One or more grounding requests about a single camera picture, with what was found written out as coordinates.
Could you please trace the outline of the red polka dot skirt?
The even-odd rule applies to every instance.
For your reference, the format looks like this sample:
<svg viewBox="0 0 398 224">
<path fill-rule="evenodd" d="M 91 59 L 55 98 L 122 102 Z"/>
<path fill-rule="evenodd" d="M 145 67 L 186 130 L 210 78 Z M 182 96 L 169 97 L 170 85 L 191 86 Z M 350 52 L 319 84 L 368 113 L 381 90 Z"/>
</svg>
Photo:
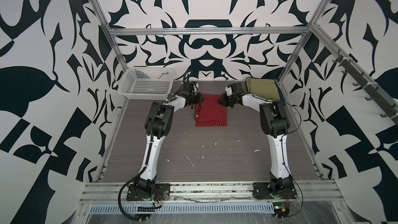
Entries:
<svg viewBox="0 0 398 224">
<path fill-rule="evenodd" d="M 219 103 L 221 95 L 202 94 L 203 101 L 194 108 L 196 127 L 227 126 L 227 108 Z"/>
</svg>

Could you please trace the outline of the olive green skirt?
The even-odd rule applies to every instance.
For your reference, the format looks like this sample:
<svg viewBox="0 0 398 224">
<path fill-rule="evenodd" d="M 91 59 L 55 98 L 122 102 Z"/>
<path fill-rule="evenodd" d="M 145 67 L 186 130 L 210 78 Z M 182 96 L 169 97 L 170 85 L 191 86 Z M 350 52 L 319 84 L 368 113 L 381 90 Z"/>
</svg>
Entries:
<svg viewBox="0 0 398 224">
<path fill-rule="evenodd" d="M 247 90 L 267 100 L 280 100 L 277 84 L 271 79 L 246 78 Z"/>
</svg>

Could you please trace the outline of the blue denim skirt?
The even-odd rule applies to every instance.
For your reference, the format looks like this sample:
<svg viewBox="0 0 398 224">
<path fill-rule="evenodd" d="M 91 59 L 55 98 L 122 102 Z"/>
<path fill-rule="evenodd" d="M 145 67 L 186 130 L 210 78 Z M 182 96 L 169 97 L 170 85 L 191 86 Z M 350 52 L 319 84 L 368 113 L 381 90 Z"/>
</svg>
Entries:
<svg viewBox="0 0 398 224">
<path fill-rule="evenodd" d="M 285 103 L 286 99 L 285 99 L 284 94 L 283 94 L 283 92 L 282 92 L 282 90 L 280 88 L 280 85 L 279 85 L 279 83 L 277 81 L 275 81 L 275 86 L 276 86 L 277 91 L 278 91 L 279 100 Z"/>
</svg>

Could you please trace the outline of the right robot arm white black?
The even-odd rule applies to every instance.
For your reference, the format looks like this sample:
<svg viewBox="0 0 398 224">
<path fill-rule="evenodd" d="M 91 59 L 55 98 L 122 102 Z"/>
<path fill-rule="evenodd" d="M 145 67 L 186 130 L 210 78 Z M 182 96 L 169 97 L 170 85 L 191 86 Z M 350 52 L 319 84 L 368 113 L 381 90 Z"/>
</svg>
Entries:
<svg viewBox="0 0 398 224">
<path fill-rule="evenodd" d="M 255 197 L 264 195 L 280 196 L 282 192 L 291 190 L 294 186 L 287 158 L 287 136 L 290 122 L 285 104 L 281 101 L 271 101 L 246 92 L 241 83 L 226 86 L 219 104 L 233 108 L 239 104 L 249 107 L 260 114 L 260 126 L 267 136 L 271 151 L 270 182 L 265 193 L 261 186 L 255 186 Z"/>
</svg>

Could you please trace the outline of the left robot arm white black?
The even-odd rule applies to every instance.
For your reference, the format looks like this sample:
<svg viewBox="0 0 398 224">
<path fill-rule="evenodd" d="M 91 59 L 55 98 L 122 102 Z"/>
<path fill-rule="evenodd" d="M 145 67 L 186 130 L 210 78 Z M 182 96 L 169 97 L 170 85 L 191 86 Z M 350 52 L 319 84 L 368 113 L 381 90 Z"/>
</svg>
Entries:
<svg viewBox="0 0 398 224">
<path fill-rule="evenodd" d="M 136 189 L 148 195 L 155 191 L 160 151 L 171 130 L 174 113 L 186 106 L 194 106 L 203 102 L 202 94 L 198 92 L 198 89 L 199 84 L 196 82 L 183 82 L 171 99 L 152 104 L 145 122 L 147 134 L 145 156 L 139 176 L 134 180 Z"/>
</svg>

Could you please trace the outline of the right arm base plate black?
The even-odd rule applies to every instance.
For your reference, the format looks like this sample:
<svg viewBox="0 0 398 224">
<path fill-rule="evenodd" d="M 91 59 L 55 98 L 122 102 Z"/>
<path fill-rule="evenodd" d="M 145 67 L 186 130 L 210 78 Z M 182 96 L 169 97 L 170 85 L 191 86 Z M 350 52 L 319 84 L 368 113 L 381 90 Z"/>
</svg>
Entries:
<svg viewBox="0 0 398 224">
<path fill-rule="evenodd" d="M 253 197 L 258 200 L 272 199 L 296 199 L 297 191 L 294 186 L 280 187 L 274 182 L 256 182 L 253 183 Z"/>
</svg>

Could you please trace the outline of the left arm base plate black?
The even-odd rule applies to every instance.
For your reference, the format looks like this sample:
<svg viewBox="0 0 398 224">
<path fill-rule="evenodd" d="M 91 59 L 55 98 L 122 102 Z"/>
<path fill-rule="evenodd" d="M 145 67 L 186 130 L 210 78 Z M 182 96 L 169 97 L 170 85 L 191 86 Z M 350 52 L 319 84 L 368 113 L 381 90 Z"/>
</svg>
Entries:
<svg viewBox="0 0 398 224">
<path fill-rule="evenodd" d="M 127 191 L 127 201 L 143 201 L 153 199 L 156 201 L 166 200 L 170 196 L 171 184 L 150 184 L 139 186 L 130 184 Z"/>
</svg>

